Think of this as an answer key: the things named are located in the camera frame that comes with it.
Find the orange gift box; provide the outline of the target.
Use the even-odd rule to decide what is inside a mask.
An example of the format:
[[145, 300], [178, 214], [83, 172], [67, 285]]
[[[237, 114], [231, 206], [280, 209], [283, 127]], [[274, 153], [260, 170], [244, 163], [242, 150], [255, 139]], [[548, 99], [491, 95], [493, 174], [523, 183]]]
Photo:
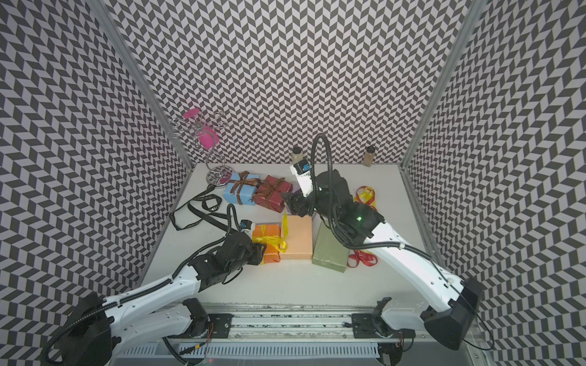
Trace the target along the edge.
[[281, 227], [279, 224], [258, 224], [252, 234], [253, 242], [265, 244], [262, 265], [281, 262]]

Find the yellow ribbon of peach box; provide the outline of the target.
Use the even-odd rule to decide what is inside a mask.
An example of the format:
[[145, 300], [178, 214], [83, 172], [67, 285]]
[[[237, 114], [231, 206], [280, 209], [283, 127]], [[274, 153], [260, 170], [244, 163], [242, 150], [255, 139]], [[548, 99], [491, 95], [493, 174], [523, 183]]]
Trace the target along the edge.
[[375, 202], [375, 190], [369, 186], [361, 186], [356, 190], [354, 201], [366, 204], [369, 207], [372, 207], [374, 210], [377, 210], [376, 202]]

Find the green gift box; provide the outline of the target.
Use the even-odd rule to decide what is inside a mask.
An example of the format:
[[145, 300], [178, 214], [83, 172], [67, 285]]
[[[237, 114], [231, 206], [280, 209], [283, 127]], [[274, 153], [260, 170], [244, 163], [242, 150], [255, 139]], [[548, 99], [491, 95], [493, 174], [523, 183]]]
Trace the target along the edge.
[[314, 265], [344, 273], [347, 268], [349, 249], [344, 247], [324, 223], [320, 224], [311, 259]]

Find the peach gift box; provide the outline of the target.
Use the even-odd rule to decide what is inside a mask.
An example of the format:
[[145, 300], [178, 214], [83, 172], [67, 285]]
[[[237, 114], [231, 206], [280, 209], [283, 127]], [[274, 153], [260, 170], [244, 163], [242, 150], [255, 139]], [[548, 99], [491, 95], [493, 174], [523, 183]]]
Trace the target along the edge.
[[287, 250], [282, 260], [310, 260], [313, 257], [313, 223], [310, 216], [285, 215], [282, 218], [282, 238]]

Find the black ribbon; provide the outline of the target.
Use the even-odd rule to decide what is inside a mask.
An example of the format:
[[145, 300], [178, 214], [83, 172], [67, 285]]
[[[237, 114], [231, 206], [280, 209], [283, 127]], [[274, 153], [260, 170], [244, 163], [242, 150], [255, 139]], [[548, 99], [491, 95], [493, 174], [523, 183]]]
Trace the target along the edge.
[[[220, 230], [223, 230], [224, 232], [235, 232], [235, 229], [228, 228], [228, 225], [230, 223], [228, 215], [219, 212], [222, 203], [222, 198], [216, 194], [213, 194], [213, 191], [215, 189], [215, 185], [208, 185], [203, 192], [198, 193], [197, 195], [189, 199], [186, 203], [184, 203], [182, 206], [172, 211], [169, 215], [169, 219], [173, 227], [177, 231], [182, 231], [197, 227], [199, 224], [206, 222], [214, 227], [217, 227]], [[198, 219], [197, 221], [192, 222], [190, 224], [180, 226], [177, 224], [175, 214], [178, 211], [182, 210], [184, 207], [187, 207], [189, 212], [194, 214]]]

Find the red gift box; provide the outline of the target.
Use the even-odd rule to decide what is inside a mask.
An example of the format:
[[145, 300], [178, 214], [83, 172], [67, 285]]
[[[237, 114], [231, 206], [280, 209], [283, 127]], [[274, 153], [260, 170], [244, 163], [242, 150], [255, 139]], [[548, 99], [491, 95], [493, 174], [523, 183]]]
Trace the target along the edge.
[[267, 175], [253, 194], [253, 202], [274, 212], [282, 213], [285, 209], [285, 200], [282, 198], [282, 194], [292, 193], [292, 191], [292, 183], [284, 178]]

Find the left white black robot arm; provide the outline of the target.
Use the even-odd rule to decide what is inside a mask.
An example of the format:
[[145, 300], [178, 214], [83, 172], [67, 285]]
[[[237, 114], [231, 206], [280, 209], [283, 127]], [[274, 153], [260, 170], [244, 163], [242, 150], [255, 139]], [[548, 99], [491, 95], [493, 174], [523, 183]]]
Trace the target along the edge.
[[84, 297], [41, 351], [43, 365], [105, 365], [116, 355], [157, 339], [211, 334], [197, 294], [260, 265], [266, 244], [238, 231], [198, 249], [170, 275], [111, 297]]

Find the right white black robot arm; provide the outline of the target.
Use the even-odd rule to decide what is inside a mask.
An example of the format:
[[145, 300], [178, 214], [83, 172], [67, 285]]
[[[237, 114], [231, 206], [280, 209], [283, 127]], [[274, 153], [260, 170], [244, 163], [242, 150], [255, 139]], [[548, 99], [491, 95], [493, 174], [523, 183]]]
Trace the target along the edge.
[[354, 201], [347, 181], [336, 169], [319, 175], [308, 166], [290, 170], [300, 189], [283, 198], [294, 215], [320, 214], [342, 246], [370, 251], [423, 297], [421, 310], [403, 310], [390, 300], [384, 301], [373, 315], [378, 333], [423, 329], [447, 349], [459, 350], [479, 315], [485, 290], [482, 283], [475, 278], [462, 279], [410, 245], [377, 210]]

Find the light spice jar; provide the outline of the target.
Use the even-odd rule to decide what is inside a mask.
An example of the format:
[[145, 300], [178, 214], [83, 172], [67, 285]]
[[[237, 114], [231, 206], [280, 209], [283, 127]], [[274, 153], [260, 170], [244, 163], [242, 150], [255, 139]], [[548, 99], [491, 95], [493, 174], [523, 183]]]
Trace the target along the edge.
[[294, 146], [291, 150], [291, 164], [296, 164], [305, 158], [303, 149], [300, 146]]

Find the brown spice jar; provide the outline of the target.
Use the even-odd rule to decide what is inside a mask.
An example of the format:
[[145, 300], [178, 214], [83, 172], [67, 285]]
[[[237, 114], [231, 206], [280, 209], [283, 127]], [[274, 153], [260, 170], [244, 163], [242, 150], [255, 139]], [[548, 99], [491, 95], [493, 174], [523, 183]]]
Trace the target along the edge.
[[366, 167], [370, 167], [375, 158], [375, 147], [374, 146], [367, 146], [365, 149], [364, 157], [363, 157], [363, 165]]

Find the silver pink jewelry stand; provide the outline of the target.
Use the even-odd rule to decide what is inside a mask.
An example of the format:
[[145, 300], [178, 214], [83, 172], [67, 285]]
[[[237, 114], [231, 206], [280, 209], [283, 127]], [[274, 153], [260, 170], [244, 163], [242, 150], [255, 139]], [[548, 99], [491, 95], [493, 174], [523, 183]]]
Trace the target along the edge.
[[171, 125], [175, 136], [185, 143], [186, 150], [189, 143], [192, 145], [198, 143], [204, 150], [206, 182], [215, 188], [225, 187], [233, 174], [233, 169], [226, 163], [212, 162], [212, 158], [219, 152], [220, 138], [213, 123], [208, 122], [203, 116], [201, 108], [189, 109], [181, 117], [173, 119]]

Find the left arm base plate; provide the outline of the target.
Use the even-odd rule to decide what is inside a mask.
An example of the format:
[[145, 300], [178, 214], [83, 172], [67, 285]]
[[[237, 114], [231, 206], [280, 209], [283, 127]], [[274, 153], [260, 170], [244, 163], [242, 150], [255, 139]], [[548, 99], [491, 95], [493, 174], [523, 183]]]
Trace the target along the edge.
[[196, 317], [182, 334], [191, 339], [226, 339], [232, 326], [233, 314], [210, 314]]

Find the aluminium front rail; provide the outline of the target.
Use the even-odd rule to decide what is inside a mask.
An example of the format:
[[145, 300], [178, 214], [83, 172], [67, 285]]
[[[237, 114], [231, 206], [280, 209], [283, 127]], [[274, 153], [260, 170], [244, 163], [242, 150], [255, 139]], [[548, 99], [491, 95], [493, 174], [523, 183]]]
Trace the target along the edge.
[[258, 305], [219, 303], [200, 304], [195, 299], [172, 303], [158, 310], [141, 314], [137, 305], [125, 304], [105, 313], [111, 335], [120, 339], [116, 352], [155, 342], [163, 337], [188, 339], [192, 342], [206, 339], [183, 338], [182, 334], [196, 317], [210, 314], [233, 314], [232, 326], [226, 339], [236, 342], [260, 341], [279, 343], [294, 341], [343, 341], [354, 340], [351, 314], [372, 314], [375, 330], [380, 340], [407, 339], [417, 335], [427, 337], [423, 324], [413, 324], [418, 319], [415, 312], [392, 309], [380, 302], [376, 307]]

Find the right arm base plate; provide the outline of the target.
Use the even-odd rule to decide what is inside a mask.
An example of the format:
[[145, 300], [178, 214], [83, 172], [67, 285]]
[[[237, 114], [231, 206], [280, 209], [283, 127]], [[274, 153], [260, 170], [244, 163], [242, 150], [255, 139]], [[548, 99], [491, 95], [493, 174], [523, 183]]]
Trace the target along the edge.
[[380, 339], [375, 330], [372, 314], [351, 314], [351, 326], [355, 339]]

